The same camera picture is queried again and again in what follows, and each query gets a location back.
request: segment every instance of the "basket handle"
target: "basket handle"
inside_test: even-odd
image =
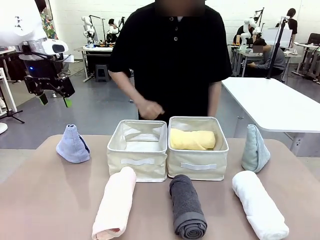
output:
[[[154,165],[156,160],[154,158],[145,158],[141,160],[133,160],[133,159],[128,159],[124,158],[121,159],[121,164],[129,164],[129,165],[134,165],[134,166],[141,166],[144,164],[151,164]]]
[[[195,171],[199,171],[199,170],[209,170],[209,169],[216,169],[217,168],[217,164],[209,164],[209,165],[192,165],[189,163],[181,163],[181,168],[184,169],[190,169],[190,170],[195,170]]]

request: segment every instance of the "towel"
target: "towel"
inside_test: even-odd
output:
[[[289,235],[285,218],[253,171],[242,171],[232,179],[246,218],[260,240],[280,240]]]
[[[136,179],[135,171],[129,166],[109,178],[92,227],[93,240],[109,240],[125,232]]]
[[[213,131],[181,131],[176,128],[170,130],[170,145],[173,149],[208,150],[216,144]]]
[[[267,164],[270,159],[264,139],[255,125],[248,125],[244,152],[242,155],[242,167],[255,173]]]
[[[170,182],[170,195],[175,234],[183,239],[202,238],[208,225],[190,178],[186,175],[175,176]]]
[[[62,139],[55,149],[61,157],[73,164],[83,163],[90,159],[90,149],[74,124],[66,126]]]

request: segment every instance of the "hand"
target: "hand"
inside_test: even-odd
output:
[[[248,64],[247,66],[250,67],[250,68],[255,68],[256,64],[254,62],[252,62],[252,63]]]
[[[155,101],[144,99],[142,102],[136,104],[138,111],[146,120],[155,120],[160,114],[164,114],[163,108]]]

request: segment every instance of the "yellow rolled towel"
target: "yellow rolled towel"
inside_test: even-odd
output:
[[[179,150],[208,150],[216,145],[213,131],[181,131],[176,128],[170,130],[170,145]]]

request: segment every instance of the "cream storage basket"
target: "cream storage basket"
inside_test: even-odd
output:
[[[167,178],[167,149],[166,122],[122,120],[107,145],[110,176],[129,166],[137,182],[163,182]]]
[[[170,144],[171,128],[182,131],[213,131],[213,150],[177,150]],[[218,120],[214,117],[174,116],[168,127],[168,176],[184,174],[192,180],[222,181],[227,168],[229,146]]]

